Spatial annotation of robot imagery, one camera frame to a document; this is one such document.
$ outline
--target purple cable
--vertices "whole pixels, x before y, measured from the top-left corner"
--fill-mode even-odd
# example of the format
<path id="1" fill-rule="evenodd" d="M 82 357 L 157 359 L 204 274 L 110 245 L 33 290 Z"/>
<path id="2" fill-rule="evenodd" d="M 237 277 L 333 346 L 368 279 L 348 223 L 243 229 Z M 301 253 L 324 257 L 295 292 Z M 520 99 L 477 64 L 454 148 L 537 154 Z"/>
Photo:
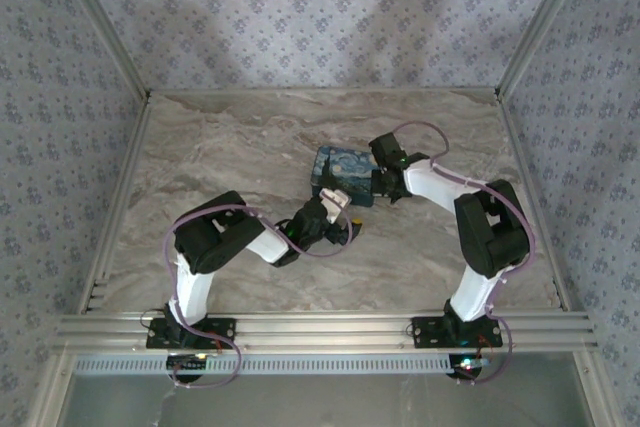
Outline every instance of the purple cable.
<path id="1" fill-rule="evenodd" d="M 499 192 L 496 192 L 495 190 L 493 190 L 491 187 L 487 187 L 486 185 L 474 181 L 474 180 L 470 180 L 470 179 L 466 179 L 462 176 L 458 176 L 449 172 L 445 172 L 443 170 L 439 169 L 438 164 L 435 163 L 435 161 L 441 157 L 443 157 L 445 154 L 447 154 L 449 152 L 449 139 L 447 139 L 446 134 L 442 131 L 442 129 L 440 129 L 440 127 L 438 127 L 437 125 L 434 125 L 430 122 L 424 122 L 424 121 L 420 121 L 420 120 L 416 120 L 416 121 L 410 121 L 410 122 L 405 122 L 403 124 L 400 124 L 399 126 L 397 126 L 395 129 L 393 129 L 393 133 L 398 132 L 399 130 L 401 130 L 402 128 L 408 126 L 408 125 L 426 125 L 428 127 L 431 127 L 432 129 L 434 129 L 436 132 L 438 132 L 438 134 L 440 134 L 440 137 L 442 137 L 442 140 L 444 141 L 444 145 L 445 145 L 445 150 L 443 150 L 442 152 L 434 155 L 433 157 L 431 157 L 431 168 L 433 169 L 433 171 L 435 173 L 437 173 L 438 175 L 440 175 L 441 177 L 444 177 L 447 180 L 450 180 L 451 182 L 455 182 L 456 184 L 459 185 L 468 185 L 470 187 L 473 187 L 474 189 L 479 189 L 482 190 L 486 193 L 488 193 L 489 195 L 495 197 L 496 199 L 498 199 L 500 202 L 502 202 L 512 213 L 513 215 L 515 215 L 515 217 L 520 221 L 520 223 L 522 224 L 522 227 L 525 231 L 525 233 L 527 234 L 527 239 L 529 240 L 529 255 L 527 256 L 527 258 L 525 259 L 525 261 L 520 264 L 519 266 L 515 267 L 513 270 L 510 270 L 508 272 L 503 272 L 502 275 L 500 276 L 500 279 L 498 280 L 498 284 L 496 284 L 496 286 L 493 288 L 493 290 L 491 291 L 491 294 L 489 294 L 489 297 L 487 298 L 487 302 L 484 306 L 485 308 L 485 312 L 487 314 L 487 317 L 489 319 L 495 320 L 499 323 L 502 324 L 502 326 L 504 327 L 504 331 L 507 334 L 507 339 L 508 339 L 508 350 L 507 350 L 507 357 L 505 358 L 504 362 L 500 365 L 500 367 L 498 368 L 498 370 L 496 370 L 493 374 L 491 374 L 489 377 L 486 377 L 484 379 L 480 379 L 480 380 L 469 380 L 469 381 L 465 381 L 465 383 L 471 384 L 471 385 L 475 385 L 475 384 L 484 384 L 487 382 L 490 382 L 492 380 L 494 380 L 496 377 L 500 376 L 505 369 L 507 368 L 507 366 L 509 365 L 509 362 L 511 362 L 511 355 L 513 354 L 513 336 L 511 334 L 511 329 L 509 328 L 509 325 L 507 324 L 506 320 L 504 320 L 502 317 L 499 317 L 497 315 L 494 315 L 492 313 L 493 310 L 493 301 L 496 298 L 496 296 L 498 295 L 498 291 L 500 284 L 505 284 L 507 282 L 507 279 L 509 277 L 511 277 L 512 275 L 515 275 L 517 272 L 522 271 L 522 269 L 526 269 L 527 267 L 529 267 L 531 264 L 533 264 L 533 261 L 535 260 L 535 252 L 536 252 L 536 237 L 533 233 L 533 229 L 531 228 L 531 225 L 529 224 L 529 222 L 527 221 L 527 219 L 525 218 L 525 216 L 522 214 L 522 212 L 520 212 L 520 210 L 518 208 L 516 208 L 516 206 L 506 197 L 504 197 L 502 194 L 500 194 Z"/>
<path id="2" fill-rule="evenodd" d="M 193 385 L 193 384 L 185 384 L 182 383 L 180 381 L 178 381 L 178 379 L 176 378 L 176 373 L 179 369 L 179 365 L 177 366 L 176 369 L 173 370 L 173 373 L 171 375 L 171 379 L 173 380 L 173 383 L 175 386 L 177 387 L 184 387 L 186 389 L 208 389 L 208 388 L 215 388 L 215 387 L 222 387 L 224 385 L 227 385 L 228 383 L 230 383 L 231 381 L 233 381 L 238 374 L 240 373 L 240 368 L 242 367 L 242 352 L 240 351 L 240 348 L 236 345 L 235 342 L 233 342 L 231 339 L 228 339 L 226 337 L 223 337 L 221 335 L 218 334 L 214 334 L 211 332 L 203 332 L 201 330 L 198 329 L 194 329 L 193 327 L 191 327 L 188 323 L 187 320 L 184 318 L 184 314 L 182 313 L 182 309 L 180 308 L 180 303 L 178 301 L 178 277 L 176 275 L 176 273 L 173 271 L 173 268 L 171 267 L 171 259 L 170 259 L 170 254 L 169 254 L 169 246 L 171 245 L 171 237 L 172 235 L 175 233 L 175 231 L 181 227 L 182 225 L 186 224 L 187 222 L 191 222 L 194 219 L 197 219 L 199 217 L 202 217 L 204 215 L 209 215 L 209 214 L 214 214 L 216 212 L 224 212 L 224 211 L 229 211 L 229 210 L 241 210 L 244 212 L 247 212 L 249 215 L 256 217 L 258 219 L 260 219 L 260 221 L 271 231 L 273 231 L 274 233 L 276 233 L 280 238 L 282 238 L 287 245 L 289 245 L 289 247 L 291 247 L 293 250 L 295 250 L 296 252 L 303 254 L 303 255 L 307 255 L 310 257 L 332 257 L 334 255 L 339 254 L 340 252 L 342 252 L 344 249 L 347 248 L 347 246 L 349 244 L 351 244 L 351 241 L 353 239 L 353 226 L 351 225 L 351 219 L 349 218 L 349 216 L 347 215 L 346 210 L 338 203 L 336 202 L 334 199 L 327 197 L 327 196 L 322 196 L 324 199 L 329 200 L 330 202 L 333 202 L 335 205 L 337 205 L 340 208 L 340 214 L 345 218 L 346 222 L 347 222 L 347 241 L 346 243 L 340 247 L 340 249 L 336 250 L 335 252 L 331 252 L 329 254 L 311 254 L 309 252 L 306 252 L 304 250 L 302 250 L 300 247 L 298 247 L 297 245 L 295 245 L 293 243 L 293 241 L 291 241 L 286 235 L 284 235 L 284 233 L 282 233 L 272 222 L 270 222 L 269 220 L 265 219 L 264 217 L 262 217 L 262 214 L 260 214 L 260 212 L 254 208 L 254 207 L 250 207 L 248 205 L 239 205 L 239 204 L 226 204 L 226 205 L 220 205 L 217 207 L 210 207 L 208 209 L 202 209 L 199 210 L 197 212 L 193 212 L 189 215 L 185 215 L 184 217 L 178 219 L 167 231 L 167 233 L 164 236 L 164 239 L 162 241 L 162 253 L 164 256 L 164 262 L 165 262 L 165 266 L 167 268 L 167 272 L 169 273 L 169 276 L 171 277 L 171 286 L 173 288 L 173 298 L 176 300 L 175 302 L 175 310 L 176 310 L 176 314 L 178 316 L 178 320 L 180 321 L 180 324 L 182 324 L 182 326 L 184 327 L 184 329 L 187 332 L 190 332 L 194 335 L 197 335 L 199 337 L 204 337 L 207 339 L 211 339 L 211 340 L 215 340 L 218 342 L 223 342 L 227 345 L 229 345 L 235 352 L 236 354 L 238 354 L 238 361 L 236 363 L 236 366 L 234 367 L 233 371 L 231 372 L 231 374 L 219 381 L 219 382 L 214 382 L 214 383 L 210 383 L 210 384 L 198 384 L 198 385 Z"/>

